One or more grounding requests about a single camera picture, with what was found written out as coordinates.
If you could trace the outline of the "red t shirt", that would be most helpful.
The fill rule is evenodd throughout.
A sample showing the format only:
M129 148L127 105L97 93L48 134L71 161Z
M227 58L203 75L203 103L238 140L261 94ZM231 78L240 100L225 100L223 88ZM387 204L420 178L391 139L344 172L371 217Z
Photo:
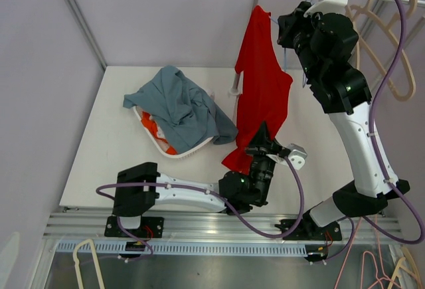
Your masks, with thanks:
M276 137L288 116L292 77L284 72L272 44L270 13L260 6L252 10L234 67L242 75L242 94L238 98L236 149L222 164L231 171L247 174L252 156L245 149L266 122L269 135Z

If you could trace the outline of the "blue grey t shirt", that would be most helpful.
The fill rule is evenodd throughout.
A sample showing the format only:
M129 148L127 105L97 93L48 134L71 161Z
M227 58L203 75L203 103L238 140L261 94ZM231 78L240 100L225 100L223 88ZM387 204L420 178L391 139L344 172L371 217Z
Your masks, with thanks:
M152 115L178 154L208 138L216 145L229 144L238 134L214 100L175 66L161 68L137 92L126 94L123 107L134 106Z

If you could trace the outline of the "wooden hanger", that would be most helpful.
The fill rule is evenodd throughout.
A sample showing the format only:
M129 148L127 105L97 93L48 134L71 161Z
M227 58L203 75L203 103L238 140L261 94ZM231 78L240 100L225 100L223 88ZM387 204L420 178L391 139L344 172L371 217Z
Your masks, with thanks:
M394 14L386 24L386 30L394 39L397 39L400 35L404 35L404 38L406 38L407 22L415 14L419 0L400 0L400 2L401 6L396 5Z
M386 24L392 15L383 16L379 7L381 0L367 0L364 5L352 3L345 7L345 14L352 19L359 33L359 44L355 47L352 62L356 68L366 68L366 78L372 94L376 94L381 82L388 72L400 43L386 30ZM384 82L393 97L399 102L410 100L416 93L416 81L406 49L413 38L422 30L424 18L407 31L400 55L400 73L405 77L407 87L399 90L395 80L389 78Z

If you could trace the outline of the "orange t shirt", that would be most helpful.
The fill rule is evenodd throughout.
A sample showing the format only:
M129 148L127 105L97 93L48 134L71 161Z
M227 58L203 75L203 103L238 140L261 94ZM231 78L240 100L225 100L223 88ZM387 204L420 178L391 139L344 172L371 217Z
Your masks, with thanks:
M165 144L165 153L169 155L177 155L177 151L166 140L163 130L157 125L151 114L143 111L141 123L155 139Z

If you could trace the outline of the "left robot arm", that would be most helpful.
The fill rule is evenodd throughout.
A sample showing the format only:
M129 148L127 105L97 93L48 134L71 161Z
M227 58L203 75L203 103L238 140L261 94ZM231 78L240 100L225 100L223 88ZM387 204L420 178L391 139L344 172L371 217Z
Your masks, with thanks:
M140 218L154 205L183 205L214 213L238 214L254 207L267 205L267 196L274 175L274 156L288 156L291 149L270 137L262 122L245 148L251 159L248 174L229 171L217 183L180 180L157 170L154 162L145 162L118 173L117 183L155 183L148 187L119 187L115 191L112 213L122 217L120 229L129 237L137 236L143 228Z

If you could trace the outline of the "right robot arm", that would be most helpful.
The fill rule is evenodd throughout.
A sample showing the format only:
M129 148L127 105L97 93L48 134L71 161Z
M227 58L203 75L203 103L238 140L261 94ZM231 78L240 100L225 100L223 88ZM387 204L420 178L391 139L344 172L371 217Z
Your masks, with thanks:
M330 224L345 217L377 214L388 202L410 191L384 154L377 129L370 129L371 92L361 71L349 63L359 40L350 18L339 13L308 12L302 1L278 18L277 43L295 51L307 84L337 129L349 158L353 180L303 214L302 231L319 238Z

